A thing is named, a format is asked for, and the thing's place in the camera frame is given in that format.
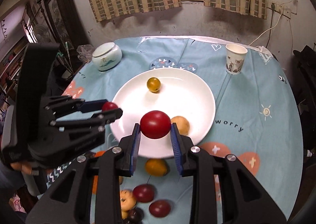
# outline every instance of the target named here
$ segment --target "paper cup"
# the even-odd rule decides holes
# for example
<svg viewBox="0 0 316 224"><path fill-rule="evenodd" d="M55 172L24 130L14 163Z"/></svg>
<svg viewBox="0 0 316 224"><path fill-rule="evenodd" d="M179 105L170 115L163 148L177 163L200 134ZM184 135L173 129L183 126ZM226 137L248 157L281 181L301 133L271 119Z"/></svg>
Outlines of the paper cup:
<svg viewBox="0 0 316 224"><path fill-rule="evenodd" d="M246 48L238 44L226 45L226 71L229 74L237 75L240 73L247 51Z"/></svg>

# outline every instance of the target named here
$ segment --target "yellow fruit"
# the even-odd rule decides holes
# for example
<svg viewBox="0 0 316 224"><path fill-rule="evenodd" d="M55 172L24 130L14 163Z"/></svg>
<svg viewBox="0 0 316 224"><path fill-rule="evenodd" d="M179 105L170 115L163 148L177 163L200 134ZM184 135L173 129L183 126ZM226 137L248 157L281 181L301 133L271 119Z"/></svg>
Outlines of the yellow fruit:
<svg viewBox="0 0 316 224"><path fill-rule="evenodd" d="M145 170L150 175L162 177L168 173L168 165L162 159L149 159L145 164Z"/></svg>
<svg viewBox="0 0 316 224"><path fill-rule="evenodd" d="M147 81L147 87L149 89L150 92L153 92L153 93L156 93L159 91L160 89L160 80L157 79L157 78L150 78L148 81Z"/></svg>
<svg viewBox="0 0 316 224"><path fill-rule="evenodd" d="M122 212L122 220L126 219L128 216L128 212L121 211Z"/></svg>
<svg viewBox="0 0 316 224"><path fill-rule="evenodd" d="M185 117L175 116L171 119L171 124L176 123L180 135L187 136L190 130L190 123Z"/></svg>

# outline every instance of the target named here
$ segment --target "brown fruit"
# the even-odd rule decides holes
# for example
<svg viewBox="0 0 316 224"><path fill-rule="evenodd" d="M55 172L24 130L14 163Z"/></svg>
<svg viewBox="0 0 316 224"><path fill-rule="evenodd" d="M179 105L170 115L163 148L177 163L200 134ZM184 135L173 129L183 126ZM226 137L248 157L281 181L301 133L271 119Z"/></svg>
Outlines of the brown fruit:
<svg viewBox="0 0 316 224"><path fill-rule="evenodd" d="M187 136L190 130L190 123L185 117L175 116L171 119L171 123L176 123L180 135Z"/></svg>

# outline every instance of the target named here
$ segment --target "red fruit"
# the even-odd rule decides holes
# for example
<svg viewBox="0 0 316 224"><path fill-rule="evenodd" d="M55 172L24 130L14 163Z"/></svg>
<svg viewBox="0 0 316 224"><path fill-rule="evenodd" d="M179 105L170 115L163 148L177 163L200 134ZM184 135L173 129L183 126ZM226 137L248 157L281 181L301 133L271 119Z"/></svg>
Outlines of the red fruit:
<svg viewBox="0 0 316 224"><path fill-rule="evenodd" d="M151 139L162 138L171 128L171 120L167 114L161 111L146 113L140 120L140 130L144 136Z"/></svg>
<svg viewBox="0 0 316 224"><path fill-rule="evenodd" d="M138 202L151 202L154 199L154 187L143 184L134 188L133 195Z"/></svg>
<svg viewBox="0 0 316 224"><path fill-rule="evenodd" d="M157 218L166 217L170 211L171 206L166 200L158 200L149 206L149 212Z"/></svg>
<svg viewBox="0 0 316 224"><path fill-rule="evenodd" d="M117 108L118 106L113 102L106 102L102 105L102 111L109 111L109 110L114 110Z"/></svg>

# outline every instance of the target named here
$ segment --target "dark purple fruit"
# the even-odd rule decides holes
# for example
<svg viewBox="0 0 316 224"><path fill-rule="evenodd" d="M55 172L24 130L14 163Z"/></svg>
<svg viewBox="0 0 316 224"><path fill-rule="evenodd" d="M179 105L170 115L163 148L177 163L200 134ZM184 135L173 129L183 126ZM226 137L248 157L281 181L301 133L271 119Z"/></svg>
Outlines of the dark purple fruit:
<svg viewBox="0 0 316 224"><path fill-rule="evenodd" d="M166 217L170 211L171 206L166 200L157 200L149 206L149 212L157 218Z"/></svg>
<svg viewBox="0 0 316 224"><path fill-rule="evenodd" d="M131 222L129 219L124 219L123 224L134 224L134 223Z"/></svg>
<svg viewBox="0 0 316 224"><path fill-rule="evenodd" d="M127 218L132 222L132 223L138 223L143 219L143 211L140 208L134 208L131 209L128 212Z"/></svg>

